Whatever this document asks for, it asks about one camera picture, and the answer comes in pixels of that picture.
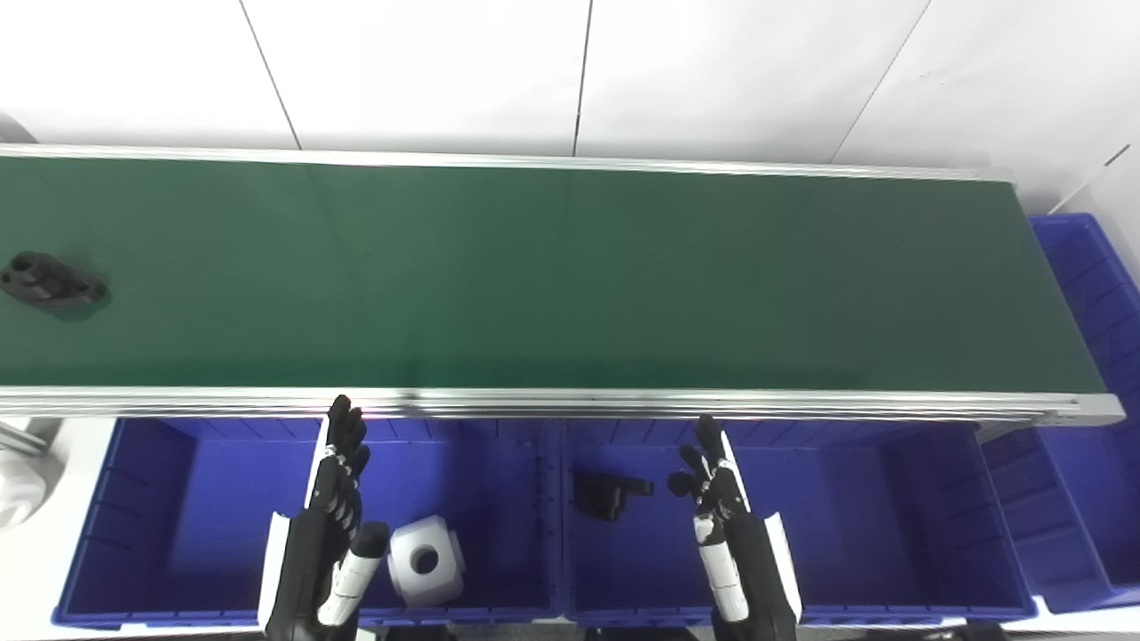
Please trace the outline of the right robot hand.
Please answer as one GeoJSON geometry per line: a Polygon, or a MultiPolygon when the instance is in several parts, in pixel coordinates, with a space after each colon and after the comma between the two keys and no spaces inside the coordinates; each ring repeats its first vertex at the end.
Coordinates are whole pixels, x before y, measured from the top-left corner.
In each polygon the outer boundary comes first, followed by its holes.
{"type": "Polygon", "coordinates": [[[679,446],[689,469],[671,472],[668,487],[695,503],[697,552],[712,592],[712,635],[793,640],[803,601],[780,516],[754,513],[736,452],[717,419],[698,417],[695,436],[697,445],[679,446]]]}

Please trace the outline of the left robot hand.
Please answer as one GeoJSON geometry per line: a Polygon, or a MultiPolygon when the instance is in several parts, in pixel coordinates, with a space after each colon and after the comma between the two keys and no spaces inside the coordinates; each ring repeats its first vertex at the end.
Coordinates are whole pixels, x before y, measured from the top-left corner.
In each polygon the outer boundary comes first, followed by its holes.
{"type": "Polygon", "coordinates": [[[391,539],[386,524],[363,519],[365,435],[363,409],[340,393],[321,420],[303,506],[270,520],[256,608],[268,640],[357,636],[363,597],[391,539]]]}

